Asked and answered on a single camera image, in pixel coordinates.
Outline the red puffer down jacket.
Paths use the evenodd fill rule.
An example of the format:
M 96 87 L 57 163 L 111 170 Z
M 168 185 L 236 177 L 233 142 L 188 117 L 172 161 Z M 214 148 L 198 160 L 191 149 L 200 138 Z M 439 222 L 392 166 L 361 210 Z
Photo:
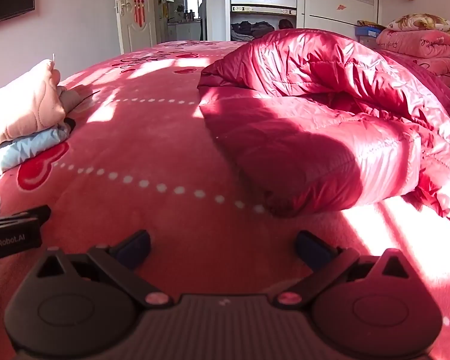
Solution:
M 201 72 L 212 138 L 273 215 L 409 196 L 450 219 L 450 88 L 388 51 L 274 31 Z

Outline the white bedroom door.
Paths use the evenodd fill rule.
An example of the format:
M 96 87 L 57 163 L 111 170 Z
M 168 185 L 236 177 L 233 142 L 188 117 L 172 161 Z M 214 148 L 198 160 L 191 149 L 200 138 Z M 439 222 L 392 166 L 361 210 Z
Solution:
M 155 0 L 115 0 L 115 11 L 122 54 L 156 45 Z

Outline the dark clothes pile lower shelf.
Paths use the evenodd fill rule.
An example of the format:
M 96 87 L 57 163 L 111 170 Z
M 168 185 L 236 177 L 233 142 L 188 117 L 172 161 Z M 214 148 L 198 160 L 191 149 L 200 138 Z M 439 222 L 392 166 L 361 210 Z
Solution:
M 266 21 L 256 22 L 242 21 L 231 25 L 232 41 L 252 41 L 261 38 L 278 29 L 294 29 L 294 24 L 289 19 L 280 19 L 278 27 L 274 27 Z

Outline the light blue folded garment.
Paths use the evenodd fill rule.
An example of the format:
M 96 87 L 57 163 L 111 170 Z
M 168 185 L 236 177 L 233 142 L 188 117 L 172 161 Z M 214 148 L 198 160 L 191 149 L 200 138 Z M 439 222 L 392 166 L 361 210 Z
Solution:
M 41 152 L 63 143 L 71 135 L 75 125 L 73 119 L 65 118 L 60 124 L 41 132 L 0 144 L 0 176 Z

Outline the pink quilted folded garment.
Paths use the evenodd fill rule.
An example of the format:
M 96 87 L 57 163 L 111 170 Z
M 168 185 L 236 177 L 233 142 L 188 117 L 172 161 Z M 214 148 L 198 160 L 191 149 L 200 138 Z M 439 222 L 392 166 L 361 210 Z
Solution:
M 45 59 L 0 88 L 0 144 L 41 132 L 65 118 L 57 86 L 60 72 Z

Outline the pink heart-pattern bed blanket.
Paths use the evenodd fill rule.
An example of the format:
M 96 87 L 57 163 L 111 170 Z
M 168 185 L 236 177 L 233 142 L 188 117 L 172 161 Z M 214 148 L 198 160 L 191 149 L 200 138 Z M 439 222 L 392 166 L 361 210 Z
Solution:
M 162 291 L 256 293 L 305 276 L 293 252 L 302 229 L 364 254 L 398 248 L 441 307 L 435 359 L 450 359 L 450 221 L 402 197 L 277 219 L 213 143 L 198 107 L 201 70 L 234 50 L 177 41 L 66 78 L 93 95 L 74 109 L 69 139 L 0 177 L 0 215 L 51 208 L 43 246 L 82 253 L 148 231 L 139 273 Z

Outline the grey shoe boxes stack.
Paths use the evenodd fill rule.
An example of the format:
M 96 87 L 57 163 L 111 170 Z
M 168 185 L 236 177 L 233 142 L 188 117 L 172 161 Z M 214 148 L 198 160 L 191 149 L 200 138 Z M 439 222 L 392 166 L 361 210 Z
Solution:
M 360 44 L 364 45 L 365 47 L 370 48 L 370 49 L 376 50 L 376 49 L 379 48 L 375 37 L 361 36 L 361 37 L 358 38 L 358 42 Z

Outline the folded pink quilt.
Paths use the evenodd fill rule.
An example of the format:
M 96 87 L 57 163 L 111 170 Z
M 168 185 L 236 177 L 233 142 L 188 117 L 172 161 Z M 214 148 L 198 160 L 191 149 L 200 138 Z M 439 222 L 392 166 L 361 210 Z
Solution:
M 450 34 L 439 30 L 384 30 L 377 46 L 409 59 L 428 70 L 450 87 Z

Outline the blue shoe box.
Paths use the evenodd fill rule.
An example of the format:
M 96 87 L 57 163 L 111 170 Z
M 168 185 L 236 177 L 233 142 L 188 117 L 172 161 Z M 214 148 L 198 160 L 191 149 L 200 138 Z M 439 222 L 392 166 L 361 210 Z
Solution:
M 377 28 L 373 26 L 356 26 L 355 36 L 357 38 L 378 38 L 383 28 Z

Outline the floral pillow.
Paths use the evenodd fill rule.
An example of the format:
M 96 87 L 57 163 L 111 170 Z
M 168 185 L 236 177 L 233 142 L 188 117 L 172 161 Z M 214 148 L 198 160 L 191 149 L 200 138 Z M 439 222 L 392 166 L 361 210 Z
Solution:
M 450 20 L 427 13 L 408 14 L 391 21 L 387 28 L 392 31 L 438 30 L 450 32 Z

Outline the white wardrobe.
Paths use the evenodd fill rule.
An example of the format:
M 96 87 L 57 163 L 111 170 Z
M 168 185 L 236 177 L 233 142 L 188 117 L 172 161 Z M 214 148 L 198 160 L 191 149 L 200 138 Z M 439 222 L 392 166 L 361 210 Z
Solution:
M 378 20 L 378 0 L 225 0 L 226 38 L 231 25 L 266 21 L 278 27 L 290 20 L 296 29 L 324 29 L 355 38 L 359 20 Z

